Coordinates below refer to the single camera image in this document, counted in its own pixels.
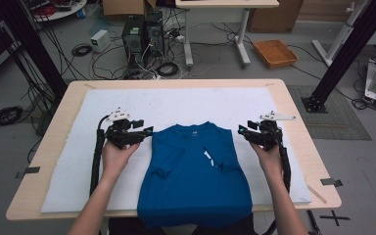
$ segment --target white paper sheet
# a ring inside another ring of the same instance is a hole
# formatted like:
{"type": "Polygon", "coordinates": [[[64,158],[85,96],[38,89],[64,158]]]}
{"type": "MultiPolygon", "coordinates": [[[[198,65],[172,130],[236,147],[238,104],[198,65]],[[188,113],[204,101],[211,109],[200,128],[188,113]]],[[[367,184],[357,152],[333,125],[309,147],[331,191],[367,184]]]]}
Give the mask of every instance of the white paper sheet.
{"type": "MultiPolygon", "coordinates": [[[[258,156],[237,133],[239,124],[247,126],[247,120],[259,120],[260,115],[276,111],[267,88],[89,90],[56,164],[42,212],[79,212],[84,207],[89,196],[97,125],[103,116],[117,107],[127,110],[131,120],[144,119],[141,128],[154,126],[154,131],[177,123],[192,125],[206,121],[231,129],[240,165],[250,184],[253,204],[271,205],[258,156]]],[[[104,122],[102,128],[109,125],[104,122]]],[[[146,138],[130,158],[108,210],[136,210],[140,186],[151,159],[151,139],[146,138]]],[[[292,168],[291,198],[294,203],[310,203],[311,196],[285,131],[284,144],[292,168]]]]}

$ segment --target white mount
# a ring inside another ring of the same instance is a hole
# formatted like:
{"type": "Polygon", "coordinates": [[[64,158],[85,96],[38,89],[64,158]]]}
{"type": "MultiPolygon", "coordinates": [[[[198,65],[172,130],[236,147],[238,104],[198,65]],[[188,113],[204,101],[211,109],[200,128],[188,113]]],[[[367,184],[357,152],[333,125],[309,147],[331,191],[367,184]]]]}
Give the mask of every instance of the white mount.
{"type": "Polygon", "coordinates": [[[272,111],[267,115],[260,116],[260,119],[265,119],[265,120],[294,120],[294,119],[296,119],[296,117],[295,116],[283,115],[283,114],[279,114],[279,113],[274,113],[272,111]]]}
{"type": "Polygon", "coordinates": [[[106,118],[106,121],[115,121],[127,118],[130,118],[130,114],[128,114],[127,111],[123,111],[120,107],[118,107],[117,110],[112,112],[112,114],[106,118]]]}

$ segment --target t-shirt sleeve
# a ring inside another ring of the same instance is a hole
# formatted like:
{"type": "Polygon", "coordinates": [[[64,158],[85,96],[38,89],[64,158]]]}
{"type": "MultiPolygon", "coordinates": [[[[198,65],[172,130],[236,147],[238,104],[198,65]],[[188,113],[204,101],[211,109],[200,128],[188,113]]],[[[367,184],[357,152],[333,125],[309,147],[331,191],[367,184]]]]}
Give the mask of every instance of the t-shirt sleeve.
{"type": "Polygon", "coordinates": [[[166,177],[179,163],[185,150],[168,143],[162,137],[152,139],[152,159],[150,171],[166,177]]]}

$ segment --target forearm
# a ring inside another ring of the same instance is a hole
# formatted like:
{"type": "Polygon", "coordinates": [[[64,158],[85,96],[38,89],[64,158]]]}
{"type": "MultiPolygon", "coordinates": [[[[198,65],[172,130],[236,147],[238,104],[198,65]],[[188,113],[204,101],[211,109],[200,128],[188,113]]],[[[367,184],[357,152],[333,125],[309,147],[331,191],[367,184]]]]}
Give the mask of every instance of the forearm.
{"type": "Polygon", "coordinates": [[[75,220],[68,234],[91,234],[99,233],[106,207],[115,187],[115,181],[100,180],[84,209],[75,220]]]}
{"type": "Polygon", "coordinates": [[[295,209],[281,176],[267,176],[274,216],[279,235],[307,234],[301,217],[295,209]]]}

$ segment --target wooden tabletop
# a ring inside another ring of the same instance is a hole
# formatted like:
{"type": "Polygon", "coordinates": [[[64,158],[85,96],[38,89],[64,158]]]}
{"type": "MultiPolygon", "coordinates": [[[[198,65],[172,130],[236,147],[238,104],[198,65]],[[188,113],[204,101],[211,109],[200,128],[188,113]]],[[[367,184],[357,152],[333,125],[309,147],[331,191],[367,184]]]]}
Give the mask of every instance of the wooden tabletop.
{"type": "MultiPolygon", "coordinates": [[[[53,120],[29,167],[40,166],[38,173],[26,174],[7,211],[10,220],[72,218],[77,212],[41,213],[54,167],[61,155],[71,126],[80,110],[89,89],[132,89],[132,88],[207,88],[207,87],[266,87],[270,91],[277,112],[297,117],[285,122],[296,158],[306,184],[312,195],[312,203],[297,205],[297,209],[337,208],[341,199],[333,185],[324,186],[320,179],[329,178],[305,124],[280,79],[190,79],[190,80],[120,80],[120,81],[75,81],[69,85],[53,120]]],[[[272,211],[272,206],[254,206],[254,212],[272,211]]],[[[136,211],[108,211],[106,216],[135,216],[136,211]]]]}
{"type": "Polygon", "coordinates": [[[176,0],[179,8],[273,8],[278,7],[277,0],[176,0]]]}

